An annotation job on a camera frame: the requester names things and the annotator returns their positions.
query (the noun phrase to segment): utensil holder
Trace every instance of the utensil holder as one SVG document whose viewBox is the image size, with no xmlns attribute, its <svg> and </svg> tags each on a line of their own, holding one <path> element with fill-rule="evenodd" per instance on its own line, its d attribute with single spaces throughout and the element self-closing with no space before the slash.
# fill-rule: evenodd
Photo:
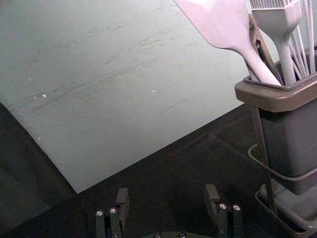
<svg viewBox="0 0 317 238">
<path fill-rule="evenodd" d="M 317 73 L 290 86 L 247 77 L 235 92 L 259 109 L 272 177 L 296 195 L 317 185 Z"/>
</svg>

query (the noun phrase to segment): brush bristles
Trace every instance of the brush bristles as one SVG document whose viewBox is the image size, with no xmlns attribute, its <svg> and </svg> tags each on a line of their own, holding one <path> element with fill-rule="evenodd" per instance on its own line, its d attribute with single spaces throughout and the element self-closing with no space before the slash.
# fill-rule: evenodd
<svg viewBox="0 0 317 238">
<path fill-rule="evenodd" d="M 289 4 L 298 0 L 250 0 L 252 9 L 286 8 Z"/>
</svg>

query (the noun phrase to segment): silicone spatula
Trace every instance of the silicone spatula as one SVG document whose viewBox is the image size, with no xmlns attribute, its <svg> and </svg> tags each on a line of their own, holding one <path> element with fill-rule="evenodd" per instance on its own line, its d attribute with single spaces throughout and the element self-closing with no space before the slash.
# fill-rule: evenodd
<svg viewBox="0 0 317 238">
<path fill-rule="evenodd" d="M 281 85 L 253 49 L 243 0 L 175 0 L 204 39 L 239 53 L 263 83 Z"/>
</svg>

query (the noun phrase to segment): dark surface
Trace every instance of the dark surface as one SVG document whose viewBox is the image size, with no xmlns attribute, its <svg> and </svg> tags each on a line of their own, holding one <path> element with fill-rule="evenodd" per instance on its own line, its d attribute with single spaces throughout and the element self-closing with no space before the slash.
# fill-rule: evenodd
<svg viewBox="0 0 317 238">
<path fill-rule="evenodd" d="M 76 195 L 76 192 L 0 104 L 0 234 Z"/>
<path fill-rule="evenodd" d="M 95 211 L 111 207 L 120 187 L 128 187 L 130 197 L 125 237 L 170 231 L 216 236 L 204 203 L 210 183 L 222 201 L 242 206 L 246 237 L 289 237 L 255 200 L 264 183 L 263 171 L 247 157 L 255 143 L 242 105 L 3 237 L 94 237 Z"/>
</svg>

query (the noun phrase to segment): spatula handle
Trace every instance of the spatula handle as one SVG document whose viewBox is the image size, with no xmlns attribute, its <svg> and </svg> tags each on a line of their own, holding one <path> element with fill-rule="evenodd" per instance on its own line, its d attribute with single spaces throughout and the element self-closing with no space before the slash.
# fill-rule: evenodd
<svg viewBox="0 0 317 238">
<path fill-rule="evenodd" d="M 258 77 L 260 82 L 269 83 L 274 85 L 281 85 L 274 77 L 272 72 L 263 63 L 261 58 L 258 56 L 256 51 L 252 48 L 251 44 L 249 47 L 240 53 L 244 60 L 248 63 L 254 74 Z"/>
</svg>

